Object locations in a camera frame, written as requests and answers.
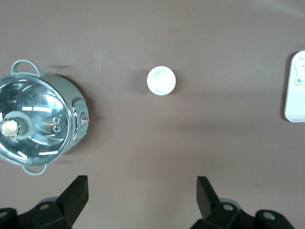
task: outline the lid knob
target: lid knob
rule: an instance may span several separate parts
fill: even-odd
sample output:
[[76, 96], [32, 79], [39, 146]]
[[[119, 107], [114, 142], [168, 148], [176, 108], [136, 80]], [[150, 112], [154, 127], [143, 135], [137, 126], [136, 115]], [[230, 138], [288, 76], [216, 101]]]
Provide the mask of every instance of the lid knob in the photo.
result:
[[89, 117], [86, 113], [81, 114], [81, 127], [85, 127], [89, 123]]
[[6, 137], [15, 137], [19, 133], [19, 124], [14, 119], [8, 119], [1, 123], [1, 133]]

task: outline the screw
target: screw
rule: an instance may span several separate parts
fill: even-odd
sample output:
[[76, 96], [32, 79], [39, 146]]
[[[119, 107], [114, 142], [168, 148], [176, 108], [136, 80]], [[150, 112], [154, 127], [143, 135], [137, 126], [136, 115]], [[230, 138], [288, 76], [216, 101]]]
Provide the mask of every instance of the screw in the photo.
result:
[[53, 127], [53, 131], [54, 131], [54, 133], [58, 133], [58, 132], [60, 132], [60, 130], [61, 130], [61, 127], [60, 126], [54, 126]]
[[264, 216], [266, 219], [275, 220], [275, 216], [274, 216], [274, 214], [272, 214], [271, 212], [266, 211], [266, 212], [263, 213], [263, 216]]
[[7, 214], [8, 214], [7, 211], [4, 211], [4, 212], [0, 213], [0, 218], [1, 218], [1, 217], [5, 217]]
[[233, 210], [234, 210], [233, 206], [232, 206], [232, 205], [229, 205], [229, 204], [224, 204], [223, 207], [224, 207], [224, 209], [227, 210], [227, 211], [233, 211]]
[[47, 208], [49, 208], [49, 205], [48, 205], [48, 204], [44, 204], [44, 205], [41, 205], [41, 206], [40, 206], [40, 210], [45, 210], [45, 209], [47, 209]]
[[86, 115], [86, 113], [81, 114], [81, 127], [87, 126], [89, 123], [89, 117]]

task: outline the pot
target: pot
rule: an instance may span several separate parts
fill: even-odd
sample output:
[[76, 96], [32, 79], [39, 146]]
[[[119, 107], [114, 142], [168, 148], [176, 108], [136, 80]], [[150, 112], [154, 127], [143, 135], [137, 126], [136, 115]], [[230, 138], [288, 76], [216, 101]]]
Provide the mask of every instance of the pot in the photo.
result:
[[[18, 72], [31, 64], [36, 73]], [[0, 157], [30, 175], [42, 174], [85, 136], [89, 112], [81, 92], [68, 80], [45, 74], [34, 62], [18, 60], [0, 79]], [[31, 167], [44, 166], [35, 172]]]

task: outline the glass lid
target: glass lid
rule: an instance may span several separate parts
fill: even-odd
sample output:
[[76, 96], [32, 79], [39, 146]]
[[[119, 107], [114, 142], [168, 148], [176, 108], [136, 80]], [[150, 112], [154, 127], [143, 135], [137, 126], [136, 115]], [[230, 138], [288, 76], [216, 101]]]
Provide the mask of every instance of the glass lid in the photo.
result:
[[61, 96], [28, 75], [0, 79], [0, 156], [17, 165], [56, 159], [69, 143], [71, 121]]

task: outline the white plastic object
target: white plastic object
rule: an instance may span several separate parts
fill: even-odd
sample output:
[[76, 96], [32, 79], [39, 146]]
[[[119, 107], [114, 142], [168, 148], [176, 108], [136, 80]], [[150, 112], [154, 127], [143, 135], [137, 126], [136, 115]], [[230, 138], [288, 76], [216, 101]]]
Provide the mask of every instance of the white plastic object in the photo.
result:
[[158, 66], [148, 73], [147, 85], [152, 93], [166, 95], [175, 88], [176, 77], [168, 67]]
[[11, 124], [17, 124], [17, 131], [11, 137], [14, 137], [16, 140], [24, 140], [28, 138], [33, 132], [33, 122], [31, 118], [23, 112], [20, 111], [11, 111], [5, 117], [4, 120], [10, 120]]
[[15, 137], [19, 132], [19, 125], [13, 119], [7, 119], [1, 123], [1, 132], [7, 137]]
[[284, 113], [290, 122], [305, 122], [305, 51], [291, 60]]

